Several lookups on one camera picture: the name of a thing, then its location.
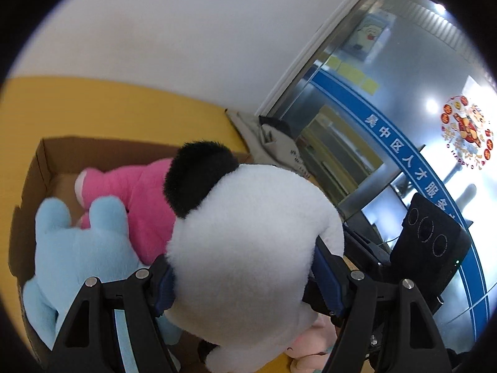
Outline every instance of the metal screw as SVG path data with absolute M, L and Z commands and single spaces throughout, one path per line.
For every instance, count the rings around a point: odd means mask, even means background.
M 136 273 L 135 273 L 135 276 L 138 279 L 145 279 L 148 276 L 148 269 L 137 270 Z
M 414 288 L 414 282 L 410 279 L 404 279 L 402 281 L 402 286 L 405 287 L 406 289 L 412 289 Z
M 93 286 L 96 285 L 96 283 L 98 282 L 98 280 L 92 276 L 91 278 L 88 278 L 87 280 L 84 281 L 84 284 L 86 286 L 88 286 L 89 288 L 92 288 Z
M 350 273 L 350 277 L 354 280 L 362 280 L 364 279 L 364 274 L 360 270 L 353 270 Z

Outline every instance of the white plush toy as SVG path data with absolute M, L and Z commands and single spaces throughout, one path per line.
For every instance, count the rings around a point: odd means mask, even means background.
M 302 302 L 316 238 L 342 256 L 333 205 L 312 183 L 272 165 L 239 165 L 217 143 L 185 145 L 166 176 L 177 215 L 167 260 L 178 327 L 205 340 L 213 373 L 251 373 L 317 318 Z

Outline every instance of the stuffed animal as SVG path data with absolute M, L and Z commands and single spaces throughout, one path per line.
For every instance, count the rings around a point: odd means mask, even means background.
M 83 209 L 101 196 L 121 199 L 128 211 L 129 239 L 138 258 L 151 265 L 171 238 L 175 214 L 162 193 L 164 178 L 171 159 L 149 165 L 130 165 L 102 173 L 85 169 L 76 179 L 75 193 Z M 80 219 L 81 228 L 89 228 L 88 213 Z
M 89 218 L 90 229 L 71 228 L 69 209 L 56 198 L 45 199 L 36 213 L 35 275 L 24 285 L 23 303 L 29 323 L 49 349 L 86 278 L 121 280 L 144 267 L 129 242 L 126 209 L 118 198 L 95 200 Z M 157 324 L 167 344 L 179 340 L 181 330 L 164 316 Z
M 165 315 L 204 340 L 211 372 L 258 370 L 316 321 L 302 296 L 317 236 L 343 255 L 339 214 L 299 175 L 239 165 L 213 142 L 179 150 L 165 195 L 177 216 L 167 245 L 176 299 Z
M 285 351 L 294 361 L 292 373 L 318 373 L 326 365 L 336 342 L 336 331 L 329 317 L 319 314 L 312 326 L 304 331 Z

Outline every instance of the pink plush toy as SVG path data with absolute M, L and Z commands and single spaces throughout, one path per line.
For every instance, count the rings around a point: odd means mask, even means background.
M 321 371 L 336 342 L 336 331 L 329 317 L 318 314 L 314 324 L 304 331 L 286 350 L 294 361 L 292 373 L 313 373 Z
M 163 194 L 164 178 L 172 159 L 149 165 L 130 165 L 102 173 L 85 169 L 76 179 L 74 190 L 87 211 L 80 219 L 81 228 L 89 228 L 88 209 L 101 196 L 121 199 L 128 212 L 129 239 L 136 254 L 146 265 L 166 252 L 176 216 Z

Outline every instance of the round window decoration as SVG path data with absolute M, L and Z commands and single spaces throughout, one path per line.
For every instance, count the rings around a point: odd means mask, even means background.
M 457 162 L 481 169 L 490 160 L 494 132 L 481 109 L 464 95 L 450 98 L 440 115 L 442 137 Z

